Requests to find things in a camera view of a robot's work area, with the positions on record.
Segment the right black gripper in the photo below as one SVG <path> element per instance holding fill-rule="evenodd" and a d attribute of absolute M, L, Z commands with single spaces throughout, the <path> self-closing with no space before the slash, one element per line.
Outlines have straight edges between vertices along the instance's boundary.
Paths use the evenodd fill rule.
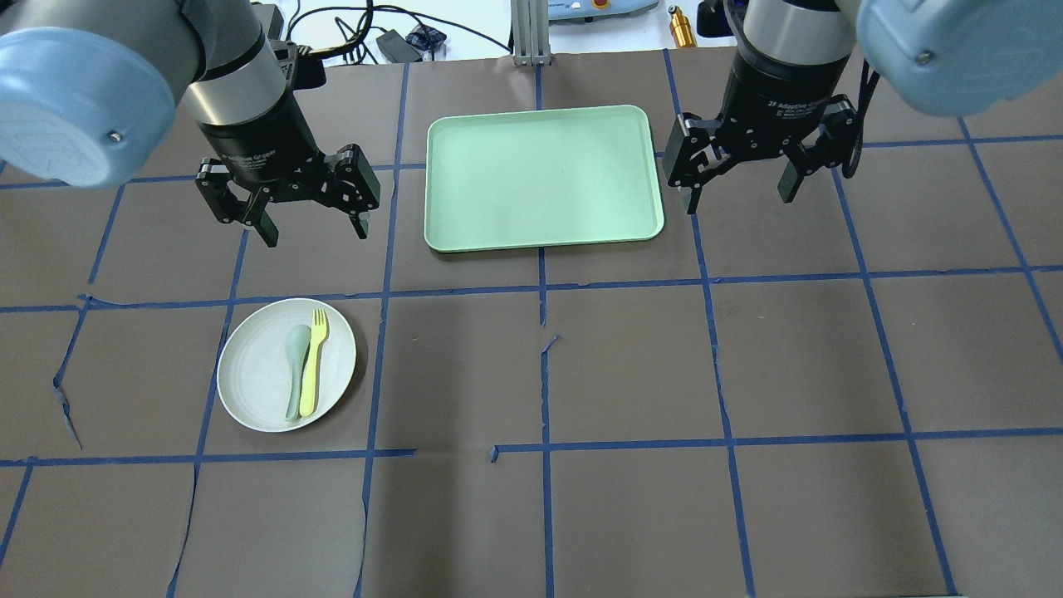
<path fill-rule="evenodd" d="M 698 211 L 707 182 L 754 160 L 786 163 L 778 194 L 792 203 L 807 175 L 860 164 L 862 103 L 836 92 L 848 56 L 819 65 L 787 64 L 756 50 L 733 54 L 718 117 L 684 112 L 669 133 L 667 182 L 684 187 L 686 213 Z"/>

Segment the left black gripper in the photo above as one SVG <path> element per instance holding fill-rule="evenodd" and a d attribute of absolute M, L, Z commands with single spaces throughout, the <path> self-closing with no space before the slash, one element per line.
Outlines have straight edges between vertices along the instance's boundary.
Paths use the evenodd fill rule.
<path fill-rule="evenodd" d="M 244 124 L 198 129 L 217 156 L 203 160 L 196 189 L 220 223 L 246 220 L 249 203 L 227 188 L 234 183 L 251 194 L 266 187 L 272 202 L 315 201 L 340 209 L 357 238 L 368 238 L 368 212 L 379 208 L 375 171 L 357 144 L 324 153 L 296 99 L 282 98 Z M 268 213 L 258 215 L 254 230 L 267 247 L 277 246 L 280 230 Z"/>

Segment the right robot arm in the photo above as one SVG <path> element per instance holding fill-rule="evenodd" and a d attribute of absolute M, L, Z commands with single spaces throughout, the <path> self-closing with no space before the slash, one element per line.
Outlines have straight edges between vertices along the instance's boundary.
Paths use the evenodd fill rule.
<path fill-rule="evenodd" d="M 881 81 L 922 114 L 986 112 L 1061 70 L 1059 1 L 711 1 L 736 38 L 718 117 L 678 114 L 668 185 L 695 213 L 733 166 L 786 159 L 791 202 L 821 168 L 851 178 Z"/>

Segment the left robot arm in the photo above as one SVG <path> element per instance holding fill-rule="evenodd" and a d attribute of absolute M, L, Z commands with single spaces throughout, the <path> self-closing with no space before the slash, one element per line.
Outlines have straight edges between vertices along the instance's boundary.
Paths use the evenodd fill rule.
<path fill-rule="evenodd" d="M 217 221 L 275 247 L 268 205 L 309 201 L 367 238 L 379 180 L 359 146 L 324 153 L 296 99 L 345 50 L 270 37 L 250 1 L 4 1 L 2 159 L 39 180 L 116 187 L 185 105 L 215 151 L 196 186 Z"/>

